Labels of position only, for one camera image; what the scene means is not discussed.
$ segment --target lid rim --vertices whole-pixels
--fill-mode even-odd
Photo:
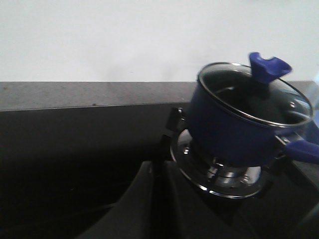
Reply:
[[[278,127],[278,128],[290,128],[290,127],[297,127],[297,126],[302,126],[302,125],[305,125],[309,122],[311,122],[313,120],[313,117],[314,117],[314,109],[313,109],[313,106],[311,105],[311,102],[309,101],[309,99],[302,93],[300,92],[297,88],[295,88],[294,86],[292,86],[291,84],[287,83],[286,81],[278,78],[278,80],[280,80],[281,82],[283,82],[284,84],[288,85],[289,87],[291,87],[293,90],[295,90],[297,93],[300,94],[300,96],[302,96],[305,101],[308,103],[308,105],[310,106],[310,118],[305,120],[305,121],[302,121],[302,122],[299,122],[299,123],[294,123],[294,124],[287,124],[287,123],[278,123],[278,122],[272,122],[272,121],[268,121],[268,120],[265,120],[265,119],[261,119],[261,118],[258,118],[258,117],[255,117],[255,116],[252,116],[248,113],[245,113],[233,106],[231,106],[230,104],[224,102],[222,99],[220,99],[219,97],[217,97],[214,93],[212,93],[208,87],[205,85],[204,83],[204,80],[203,80],[203,77],[202,77],[202,74],[203,74],[203,71],[204,69],[206,69],[207,67],[210,67],[212,65],[221,65],[221,64],[224,64],[224,65],[234,65],[234,66],[243,66],[243,67],[247,67],[247,68],[251,68],[250,66],[247,66],[247,65],[242,65],[242,64],[239,64],[239,63],[232,63],[232,62],[216,62],[216,63],[211,63],[211,64],[208,64],[206,66],[204,66],[198,73],[197,75],[197,79],[198,79],[198,82],[200,83],[200,85],[203,87],[203,89],[211,96],[213,97],[217,103],[219,103],[222,107],[230,110],[232,113],[235,113],[236,115],[240,116],[240,117],[243,117],[247,120],[251,120],[253,122],[257,122],[257,123],[261,123],[262,125],[267,125],[267,126],[271,126],[271,127]]]

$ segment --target lid knob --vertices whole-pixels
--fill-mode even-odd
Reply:
[[[250,53],[249,60],[253,79],[264,84],[268,84],[292,70],[291,66],[283,60],[277,57],[263,59],[259,52]]]

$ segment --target blue saucepan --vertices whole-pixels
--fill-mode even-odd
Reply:
[[[319,163],[319,146],[302,139],[314,111],[309,100],[279,77],[291,67],[253,52],[251,67],[213,63],[198,74],[186,123],[193,140],[235,166],[261,166],[280,151]]]

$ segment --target blue handle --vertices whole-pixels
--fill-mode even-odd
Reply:
[[[253,79],[264,84],[268,84],[292,70],[291,66],[283,60],[277,57],[263,59],[259,52],[250,53],[249,60]]]
[[[309,143],[304,139],[288,143],[284,153],[297,161],[319,164],[319,145]]]

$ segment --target gas burner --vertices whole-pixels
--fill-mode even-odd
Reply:
[[[200,189],[233,199],[255,195],[262,188],[261,167],[236,167],[207,154],[187,129],[176,133],[170,153],[183,175]]]

